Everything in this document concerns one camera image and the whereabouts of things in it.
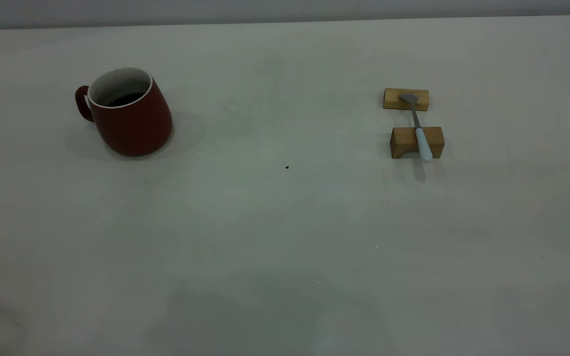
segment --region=spoon handle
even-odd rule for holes
[[[430,151],[430,146],[426,140],[424,130],[422,128],[416,128],[415,135],[417,136],[417,144],[419,145],[419,155],[421,155],[421,160],[424,162],[432,161],[432,151]]]

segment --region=wooden block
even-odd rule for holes
[[[428,111],[430,106],[430,93],[428,90],[386,88],[384,90],[384,109],[410,110],[410,104],[400,98],[405,92],[414,94],[419,98],[415,110]]]
[[[428,146],[430,146],[430,151],[432,151],[432,157],[441,157],[441,152],[445,146],[441,128],[422,129],[424,129]],[[415,128],[393,128],[393,133],[391,133],[391,153],[393,158],[402,158],[404,153],[410,151],[419,151]]]

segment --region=white mug rim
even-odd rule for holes
[[[137,70],[137,71],[142,72],[142,73],[144,73],[144,74],[147,74],[147,75],[149,76],[149,88],[146,90],[146,92],[144,93],[144,95],[142,95],[142,96],[139,97],[137,100],[132,101],[132,102],[129,103],[129,104],[124,104],[124,105],[120,105],[120,106],[104,106],[104,105],[101,105],[101,104],[98,104],[97,102],[95,102],[95,101],[91,98],[91,95],[88,94],[87,97],[88,97],[89,102],[92,103],[94,106],[97,106],[97,107],[103,108],[103,109],[120,109],[120,108],[126,108],[127,106],[133,105],[133,104],[137,103],[138,101],[144,99],[144,98],[151,92],[151,89],[153,88],[153,76],[152,76],[149,72],[147,72],[146,70],[143,70],[143,69],[140,69],[140,68],[135,68],[135,67],[124,67],[124,68],[117,68],[117,69],[114,69],[114,70],[109,70],[109,72],[106,72],[105,74],[102,74],[100,77],[96,78],[95,81],[92,82],[92,84],[89,86],[88,93],[91,93],[91,92],[92,92],[92,88],[94,87],[94,85],[97,85],[97,84],[98,84],[98,81],[100,81],[100,80],[101,80],[103,77],[105,77],[106,75],[109,75],[109,74],[111,74],[111,73],[113,73],[113,72],[118,72],[118,71],[120,71],[120,70],[125,70],[125,69]]]

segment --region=wall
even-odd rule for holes
[[[570,0],[0,0],[0,28],[570,14]]]

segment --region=coffee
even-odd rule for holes
[[[126,104],[131,104],[134,101],[140,99],[144,95],[144,92],[136,92],[134,94],[124,95],[118,99],[112,100],[107,106],[122,106]]]

